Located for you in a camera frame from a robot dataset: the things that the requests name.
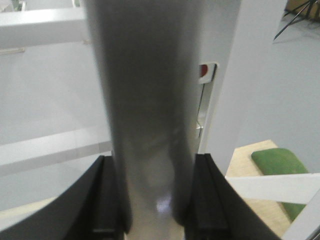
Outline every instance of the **white wall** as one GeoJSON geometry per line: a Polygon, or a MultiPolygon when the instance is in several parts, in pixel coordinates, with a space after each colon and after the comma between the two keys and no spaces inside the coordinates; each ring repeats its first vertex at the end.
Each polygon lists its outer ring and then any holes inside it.
{"type": "Polygon", "coordinates": [[[310,172],[318,173],[320,29],[314,26],[319,24],[292,25],[272,45],[237,146],[271,139],[295,153],[310,172]]]}
{"type": "MultiPolygon", "coordinates": [[[[224,5],[225,2],[217,3],[221,8],[216,14],[223,16],[229,9],[224,5]]],[[[210,100],[212,118],[206,121],[205,134],[200,144],[200,152],[211,153],[223,173],[228,169],[243,118],[260,78],[285,4],[285,0],[242,0],[232,45],[226,41],[226,48],[223,48],[224,53],[229,53],[227,64],[225,59],[221,58],[221,72],[225,73],[217,77],[214,83],[210,100]]],[[[213,34],[213,43],[214,36],[220,38],[224,36],[225,31],[233,31],[232,28],[228,28],[228,20],[220,22],[220,18],[217,17],[216,22],[221,24],[221,27],[213,34]]],[[[214,46],[212,51],[218,51],[217,47],[214,46]]]]}

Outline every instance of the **white panel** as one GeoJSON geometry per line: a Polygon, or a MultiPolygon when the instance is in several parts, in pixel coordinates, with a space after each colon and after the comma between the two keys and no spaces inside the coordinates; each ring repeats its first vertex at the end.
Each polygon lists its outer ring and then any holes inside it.
{"type": "Polygon", "coordinates": [[[85,13],[81,7],[0,14],[0,49],[77,42],[88,38],[85,13]]]}
{"type": "Polygon", "coordinates": [[[320,227],[320,190],[293,221],[283,240],[307,240],[320,227]]]}
{"type": "Polygon", "coordinates": [[[226,178],[243,198],[307,204],[320,189],[320,173],[226,178]]]}
{"type": "MultiPolygon", "coordinates": [[[[259,81],[285,4],[286,0],[241,1],[232,46],[224,49],[230,54],[223,82],[217,79],[213,86],[208,113],[213,117],[206,120],[200,144],[200,152],[211,153],[224,174],[230,164],[247,105],[259,81]]],[[[228,13],[228,9],[223,9],[220,14],[228,13]]],[[[215,38],[221,38],[226,31],[227,26],[214,32],[215,38]]]]}

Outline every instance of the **green cushion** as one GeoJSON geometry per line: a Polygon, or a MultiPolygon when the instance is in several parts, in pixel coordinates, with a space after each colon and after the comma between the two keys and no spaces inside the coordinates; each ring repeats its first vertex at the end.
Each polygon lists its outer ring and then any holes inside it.
{"type": "MultiPolygon", "coordinates": [[[[306,174],[308,170],[294,153],[285,148],[272,148],[255,151],[252,160],[264,175],[306,174]]],[[[289,218],[293,221],[304,209],[304,204],[282,203],[289,218]]]]}

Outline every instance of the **black tripod leg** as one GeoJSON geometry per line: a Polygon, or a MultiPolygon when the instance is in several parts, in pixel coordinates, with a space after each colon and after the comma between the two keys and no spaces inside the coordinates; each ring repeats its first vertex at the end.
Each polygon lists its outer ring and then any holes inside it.
{"type": "Polygon", "coordinates": [[[295,10],[298,10],[299,8],[303,7],[303,6],[304,6],[304,5],[306,5],[308,2],[310,2],[310,0],[308,0],[308,1],[304,2],[304,3],[302,3],[301,5],[297,6],[295,9],[288,10],[288,12],[287,12],[285,15],[283,15],[283,16],[285,17],[285,16],[287,16],[287,15],[289,15],[289,14],[293,13],[295,10]]]}
{"type": "Polygon", "coordinates": [[[296,20],[297,17],[299,17],[299,15],[311,4],[312,2],[309,1],[298,13],[297,15],[294,16],[294,18],[288,22],[278,33],[277,35],[275,35],[273,40],[276,40],[277,37],[279,37],[280,34],[283,33],[284,30],[286,30],[287,27],[289,27],[289,25],[291,25],[293,23],[294,20],[296,20]]]}

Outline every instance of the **metal rod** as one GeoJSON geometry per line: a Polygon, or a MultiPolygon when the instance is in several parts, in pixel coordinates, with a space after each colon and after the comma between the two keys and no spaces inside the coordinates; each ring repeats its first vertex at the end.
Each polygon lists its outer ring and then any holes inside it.
{"type": "Polygon", "coordinates": [[[130,240],[183,239],[195,157],[198,0],[86,1],[130,240]]]}
{"type": "Polygon", "coordinates": [[[309,3],[309,2],[310,2],[310,0],[302,3],[301,5],[297,6],[296,8],[294,8],[294,9],[292,9],[292,10],[288,10],[288,12],[287,12],[285,15],[283,15],[283,16],[285,17],[285,16],[293,13],[295,10],[298,10],[299,8],[303,7],[304,5],[306,5],[306,4],[309,3]]]}
{"type": "Polygon", "coordinates": [[[292,24],[292,22],[297,18],[299,17],[299,15],[310,5],[311,1],[309,1],[299,12],[297,15],[294,16],[294,18],[288,22],[278,33],[277,35],[275,35],[274,39],[273,40],[276,40],[277,37],[279,37],[280,34],[283,33],[284,30],[286,30],[287,27],[289,27],[290,24],[292,24]]]}

